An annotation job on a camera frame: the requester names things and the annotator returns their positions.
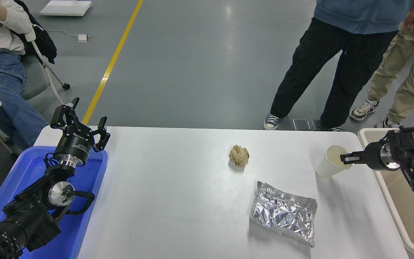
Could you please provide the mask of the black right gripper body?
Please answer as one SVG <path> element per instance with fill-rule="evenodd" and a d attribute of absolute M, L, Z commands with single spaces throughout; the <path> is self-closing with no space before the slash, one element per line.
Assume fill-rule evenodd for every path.
<path fill-rule="evenodd" d="M 373 170 L 386 169 L 384 162 L 381 159 L 381 149 L 383 144 L 381 142 L 369 143 L 363 151 L 363 162 Z"/>

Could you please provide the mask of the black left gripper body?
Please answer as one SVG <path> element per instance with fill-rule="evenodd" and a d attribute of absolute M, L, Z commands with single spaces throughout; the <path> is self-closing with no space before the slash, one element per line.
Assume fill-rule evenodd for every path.
<path fill-rule="evenodd" d="M 54 159 L 57 161 L 63 160 L 65 157 L 75 157 L 81 162 L 86 162 L 90 154 L 93 142 L 89 141 L 87 135 L 92 132 L 91 129 L 81 129 L 67 131 L 62 129 L 63 134 L 54 151 Z"/>

